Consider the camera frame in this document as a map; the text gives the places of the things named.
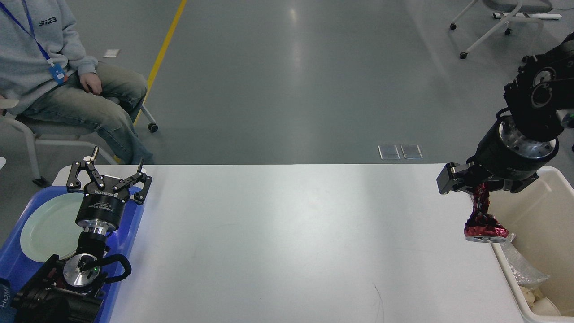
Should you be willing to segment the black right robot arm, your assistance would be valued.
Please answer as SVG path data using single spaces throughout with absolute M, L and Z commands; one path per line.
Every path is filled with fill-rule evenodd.
M 522 191 L 558 153 L 558 136 L 573 127 L 573 35 L 533 55 L 504 86 L 506 108 L 465 164 L 447 163 L 437 176 L 441 194 Z

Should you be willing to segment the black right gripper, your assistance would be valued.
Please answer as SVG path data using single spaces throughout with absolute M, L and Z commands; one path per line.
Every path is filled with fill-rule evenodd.
M 486 181 L 502 180 L 502 190 L 519 193 L 535 182 L 541 167 L 558 153 L 558 139 L 535 141 L 526 137 L 514 118 L 503 116 L 479 142 L 467 164 L 446 163 L 436 178 L 440 194 L 475 194 Z

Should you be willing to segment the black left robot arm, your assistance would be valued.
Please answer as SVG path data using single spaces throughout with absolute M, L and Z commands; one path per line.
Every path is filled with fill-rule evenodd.
M 103 303 L 103 288 L 127 278 L 132 266 L 123 254 L 111 255 L 107 240 L 120 228 L 129 201 L 145 202 L 152 178 L 141 159 L 135 174 L 121 179 L 95 168 L 99 148 L 76 160 L 66 182 L 68 193 L 83 192 L 76 225 L 82 232 L 73 255 L 50 256 L 12 300 L 17 323 L 92 323 Z

